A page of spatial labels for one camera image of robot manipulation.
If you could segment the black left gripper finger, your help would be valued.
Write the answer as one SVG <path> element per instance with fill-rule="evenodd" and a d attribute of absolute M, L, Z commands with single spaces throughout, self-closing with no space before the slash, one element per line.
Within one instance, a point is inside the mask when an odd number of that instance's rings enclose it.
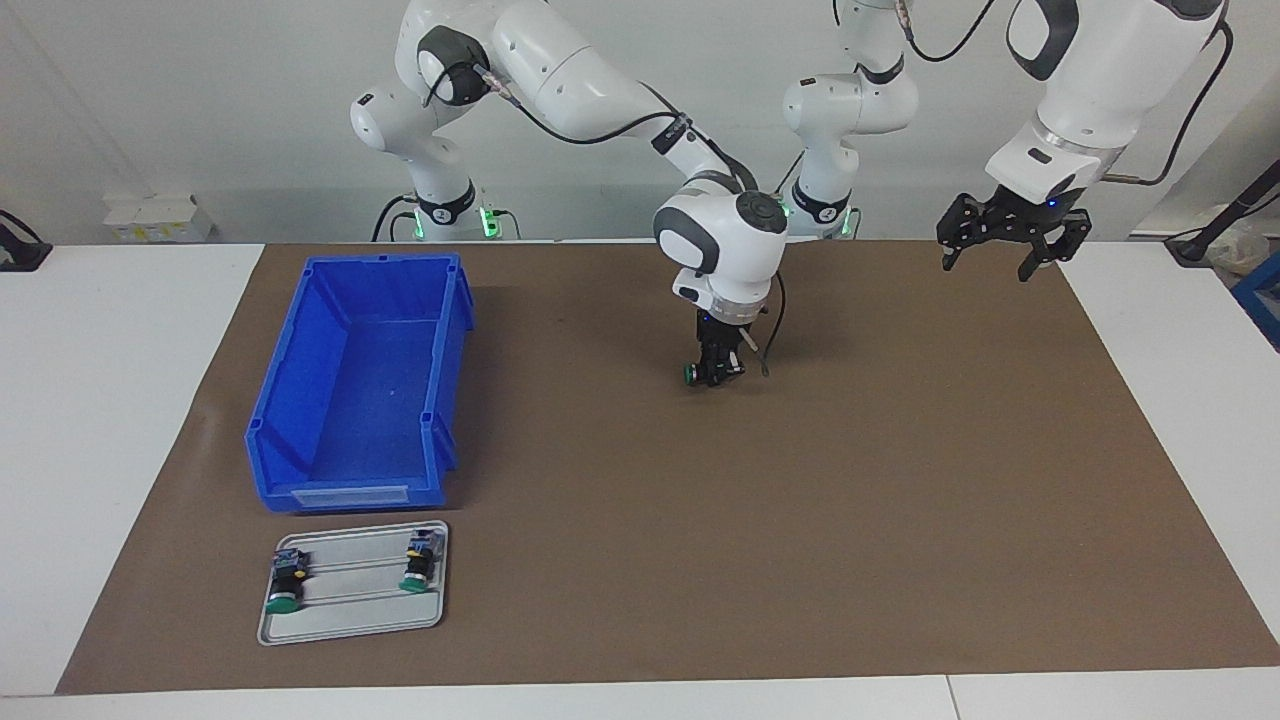
<path fill-rule="evenodd" d="M 1021 240 L 1030 245 L 1030 251 L 1018 268 L 1018 279 L 1025 283 L 1043 265 L 1070 261 L 1092 227 L 1087 210 L 1068 211 L 1053 222 L 1021 223 Z"/>
<path fill-rule="evenodd" d="M 964 250 L 989 241 L 987 205 L 970 195 L 959 195 L 937 223 L 937 242 L 943 250 L 942 269 L 951 272 Z"/>

